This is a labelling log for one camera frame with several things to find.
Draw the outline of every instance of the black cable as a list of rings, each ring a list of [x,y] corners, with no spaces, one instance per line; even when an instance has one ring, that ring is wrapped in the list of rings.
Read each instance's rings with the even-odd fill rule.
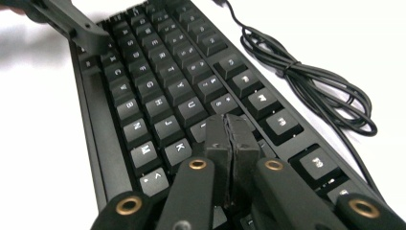
[[[288,81],[296,96],[334,129],[349,149],[367,183],[383,200],[367,167],[343,132],[343,129],[349,129],[365,136],[376,135],[377,127],[371,119],[372,103],[368,95],[337,74],[297,61],[277,39],[238,21],[227,0],[214,1],[219,6],[227,4],[233,19],[242,28],[242,46],[257,60],[282,73],[281,77]],[[343,101],[331,94],[331,90],[326,91],[321,86],[338,90],[348,98]]]

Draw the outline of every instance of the brass ring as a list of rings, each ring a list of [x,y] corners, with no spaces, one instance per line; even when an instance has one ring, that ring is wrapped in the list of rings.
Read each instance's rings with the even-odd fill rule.
[[[362,199],[352,199],[349,202],[349,205],[353,211],[355,211],[357,214],[369,218],[369,219],[375,219],[380,216],[379,210],[370,204],[369,202],[362,200]],[[364,205],[366,206],[369,210],[365,210],[360,208],[358,205]]]
[[[125,205],[130,202],[133,203],[133,205],[131,207],[125,207]],[[133,195],[121,200],[116,206],[116,212],[122,216],[128,216],[138,212],[141,206],[143,206],[143,201],[139,197]]]
[[[194,170],[202,170],[206,168],[206,166],[207,163],[204,160],[192,160],[191,162],[189,162],[189,167]]]
[[[265,162],[265,166],[269,170],[273,170],[273,171],[279,171],[279,170],[283,169],[283,164],[281,164],[281,162],[276,161],[276,160],[269,160],[269,161]]]

